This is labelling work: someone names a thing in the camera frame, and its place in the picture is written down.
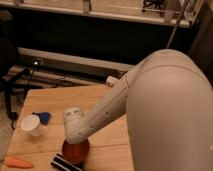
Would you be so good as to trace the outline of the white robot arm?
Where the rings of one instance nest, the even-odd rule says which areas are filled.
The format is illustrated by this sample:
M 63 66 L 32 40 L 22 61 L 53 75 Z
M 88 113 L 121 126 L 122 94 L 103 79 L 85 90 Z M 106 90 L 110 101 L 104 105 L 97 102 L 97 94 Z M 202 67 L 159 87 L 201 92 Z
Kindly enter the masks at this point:
M 186 54 L 157 50 L 89 113 L 66 112 L 66 140 L 79 144 L 122 115 L 134 171 L 213 171 L 213 87 Z

